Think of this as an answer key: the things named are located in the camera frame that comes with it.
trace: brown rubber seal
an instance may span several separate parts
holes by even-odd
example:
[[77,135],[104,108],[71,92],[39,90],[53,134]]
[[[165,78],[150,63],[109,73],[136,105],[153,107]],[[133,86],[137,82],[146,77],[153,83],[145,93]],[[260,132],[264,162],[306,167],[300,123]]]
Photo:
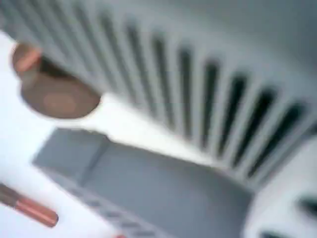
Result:
[[31,84],[22,85],[21,96],[35,111],[59,119],[84,117],[100,102],[100,96],[80,81],[42,73]]
[[22,98],[41,114],[77,119],[89,114],[100,102],[100,95],[58,68],[36,48],[19,44],[13,52],[12,64],[22,80]]

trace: white surface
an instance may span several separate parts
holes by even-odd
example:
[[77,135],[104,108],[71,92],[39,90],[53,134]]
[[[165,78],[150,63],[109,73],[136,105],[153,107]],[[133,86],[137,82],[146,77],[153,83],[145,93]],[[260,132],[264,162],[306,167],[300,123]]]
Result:
[[244,230],[245,238],[263,231],[281,237],[316,238],[316,219],[307,215],[299,201],[317,197],[317,138],[306,141],[281,171],[255,196]]
[[210,159],[136,115],[112,95],[104,97],[102,105],[83,120],[60,122],[33,113],[19,97],[19,82],[9,63],[14,42],[0,32],[0,46],[0,182],[53,208],[60,217],[58,225],[48,229],[0,205],[1,238],[110,238],[115,234],[110,224],[30,165],[57,125],[96,129],[116,141],[210,164]]

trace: copper pipe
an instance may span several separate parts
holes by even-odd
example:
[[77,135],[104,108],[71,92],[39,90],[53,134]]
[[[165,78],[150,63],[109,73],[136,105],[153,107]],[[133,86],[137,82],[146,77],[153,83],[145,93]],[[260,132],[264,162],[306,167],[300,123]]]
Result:
[[23,58],[19,59],[16,63],[18,72],[28,71],[34,64],[36,64],[42,57],[41,51],[31,48]]
[[52,228],[58,222],[58,215],[54,211],[17,193],[2,183],[0,184],[0,202],[22,212],[47,227]]

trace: gray plastic housing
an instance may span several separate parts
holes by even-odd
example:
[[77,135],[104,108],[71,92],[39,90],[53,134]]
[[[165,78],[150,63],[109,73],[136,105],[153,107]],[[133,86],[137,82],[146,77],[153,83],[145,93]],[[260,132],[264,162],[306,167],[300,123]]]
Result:
[[316,124],[314,0],[1,0],[0,15],[254,190]]
[[238,238],[252,194],[216,170],[57,129],[34,160],[127,237]]

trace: gray panel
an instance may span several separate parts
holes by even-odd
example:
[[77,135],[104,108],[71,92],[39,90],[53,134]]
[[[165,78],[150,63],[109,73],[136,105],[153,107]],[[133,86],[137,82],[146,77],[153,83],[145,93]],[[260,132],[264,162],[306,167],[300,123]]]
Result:
[[[63,159],[56,160],[53,151]],[[237,238],[252,198],[211,168],[112,143],[85,131],[57,130],[35,165],[108,221],[133,230],[131,237],[146,232],[146,237],[168,237],[150,229],[156,226],[179,238]],[[119,212],[109,204],[120,207]],[[142,229],[130,227],[131,222]]]
[[35,163],[38,167],[79,181],[106,149],[107,142],[108,138],[101,134],[59,129],[41,149]]

